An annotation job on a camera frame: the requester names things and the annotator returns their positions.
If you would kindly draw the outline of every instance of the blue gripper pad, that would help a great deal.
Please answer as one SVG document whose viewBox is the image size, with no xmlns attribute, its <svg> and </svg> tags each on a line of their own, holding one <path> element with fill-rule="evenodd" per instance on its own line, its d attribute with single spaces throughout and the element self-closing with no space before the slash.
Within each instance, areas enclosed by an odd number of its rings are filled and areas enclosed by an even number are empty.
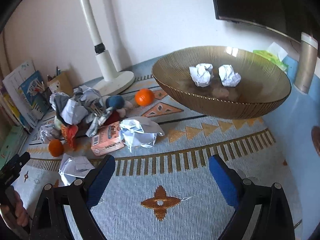
<svg viewBox="0 0 320 240">
<path fill-rule="evenodd" d="M 88 188 L 88 198 L 86 203 L 88 209 L 98 205 L 99 200 L 101 199 L 102 194 L 105 191 L 115 169 L 115 158 L 110 156 L 106 164 L 96 176 L 95 180 L 92 182 L 91 186 Z"/>
<path fill-rule="evenodd" d="M 209 170 L 218 184 L 227 204 L 236 209 L 239 205 L 238 191 L 227 174 L 227 171 L 231 169 L 227 167 L 219 155 L 213 155 L 209 158 Z"/>
</svg>

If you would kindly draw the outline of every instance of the barcode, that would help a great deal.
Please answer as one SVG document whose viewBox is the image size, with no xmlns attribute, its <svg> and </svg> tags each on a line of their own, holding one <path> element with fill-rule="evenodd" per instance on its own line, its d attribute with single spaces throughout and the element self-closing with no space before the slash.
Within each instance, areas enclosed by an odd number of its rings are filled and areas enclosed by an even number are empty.
<svg viewBox="0 0 320 240">
<path fill-rule="evenodd" d="M 97 135 L 97 136 L 95 136 L 94 138 L 93 138 L 93 144 L 92 144 L 92 146 L 95 146 L 95 145 L 97 145 L 99 143 L 99 135 Z"/>
</svg>

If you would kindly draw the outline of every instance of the white thread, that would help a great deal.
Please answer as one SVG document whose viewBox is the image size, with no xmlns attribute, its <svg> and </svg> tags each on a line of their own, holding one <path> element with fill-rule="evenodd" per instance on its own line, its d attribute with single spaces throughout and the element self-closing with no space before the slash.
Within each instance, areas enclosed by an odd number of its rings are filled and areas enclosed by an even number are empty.
<svg viewBox="0 0 320 240">
<path fill-rule="evenodd" d="M 186 200 L 188 200 L 189 198 L 192 198 L 192 197 L 184 197 L 181 201 L 186 201 Z"/>
</svg>

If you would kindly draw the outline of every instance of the bowl rim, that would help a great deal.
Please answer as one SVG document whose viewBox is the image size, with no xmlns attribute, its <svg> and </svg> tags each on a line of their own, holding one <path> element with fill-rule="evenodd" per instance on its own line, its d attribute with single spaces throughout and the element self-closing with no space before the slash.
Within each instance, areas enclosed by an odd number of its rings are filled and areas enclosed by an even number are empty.
<svg viewBox="0 0 320 240">
<path fill-rule="evenodd" d="M 158 80 L 158 79 L 156 78 L 156 76 L 154 75 L 153 69 L 154 69 L 155 65 L 158 63 L 159 60 L 161 60 L 162 58 L 164 58 L 164 57 L 166 57 L 166 56 L 168 56 L 168 55 L 170 55 L 170 54 L 173 54 L 173 53 L 175 53 L 175 52 L 177 52 L 177 51 L 182 51 L 182 50 L 190 49 L 190 48 L 199 48 L 199 47 L 226 47 L 226 46 L 219 46 L 219 45 L 195 46 L 195 47 L 188 47 L 188 48 L 184 48 L 184 49 L 178 49 L 178 50 L 176 50 L 176 51 L 173 51 L 173 52 L 171 52 L 171 53 L 168 53 L 168 54 L 160 57 L 160 58 L 153 64 L 152 69 L 151 69 L 151 74 L 152 74 L 153 78 L 157 81 L 158 84 L 161 83 L 162 85 L 164 85 L 164 86 L 166 86 L 166 87 L 168 87 L 168 88 L 170 88 L 170 89 L 172 89 L 172 90 L 175 90 L 175 91 L 177 91 L 177 92 L 180 92 L 180 93 L 184 93 L 184 94 L 187 94 L 187 95 L 190 95 L 190 96 L 195 96 L 195 97 L 198 97 L 198 98 L 204 98 L 204 99 L 213 100 L 213 101 L 218 101 L 218 102 L 223 102 L 223 103 L 232 103 L 232 104 L 237 104 L 237 105 L 246 105 L 246 106 L 247 106 L 247 105 L 265 105 L 265 104 L 271 104 L 271 103 L 278 103 L 278 102 L 281 102 L 281 101 L 283 101 L 283 100 L 286 100 L 286 99 L 289 97 L 289 95 L 291 94 L 291 91 L 292 91 L 291 82 L 290 82 L 290 79 L 288 78 L 288 76 L 287 76 L 284 72 L 283 72 L 283 73 L 284 73 L 284 75 L 286 76 L 287 80 L 289 81 L 289 85 L 290 85 L 290 91 L 289 91 L 289 93 L 288 93 L 285 97 L 283 97 L 283 98 L 281 98 L 281 99 L 278 99 L 278 100 L 275 100 L 275 101 L 270 101 L 270 102 L 265 102 L 265 103 L 252 103 L 252 102 L 251 102 L 251 103 L 242 103 L 242 102 L 234 102 L 234 101 L 230 101 L 230 100 L 221 100 L 221 99 L 212 98 L 212 97 L 204 97 L 204 96 L 200 96 L 200 95 L 197 95 L 197 94 L 189 93 L 189 92 L 186 92 L 186 91 L 183 91 L 183 90 L 180 90 L 180 89 L 171 87 L 171 86 L 169 86 L 169 85 L 167 85 L 167 84 L 164 84 L 163 82 L 161 82 L 160 80 Z M 239 50 L 243 50 L 243 51 L 246 51 L 246 52 L 249 52 L 249 53 L 252 53 L 252 54 L 253 54 L 253 52 L 247 51 L 247 50 L 245 50 L 245 49 L 239 49 Z"/>
</svg>

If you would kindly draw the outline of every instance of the pen holder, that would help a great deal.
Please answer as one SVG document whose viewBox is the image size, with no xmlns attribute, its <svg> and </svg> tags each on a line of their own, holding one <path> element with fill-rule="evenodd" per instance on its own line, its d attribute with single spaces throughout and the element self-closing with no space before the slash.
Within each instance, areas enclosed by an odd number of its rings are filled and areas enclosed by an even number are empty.
<svg viewBox="0 0 320 240">
<path fill-rule="evenodd" d="M 64 92 L 69 96 L 73 96 L 73 88 L 65 71 L 61 72 L 59 76 L 56 76 L 51 81 L 48 81 L 47 84 L 52 93 Z"/>
</svg>

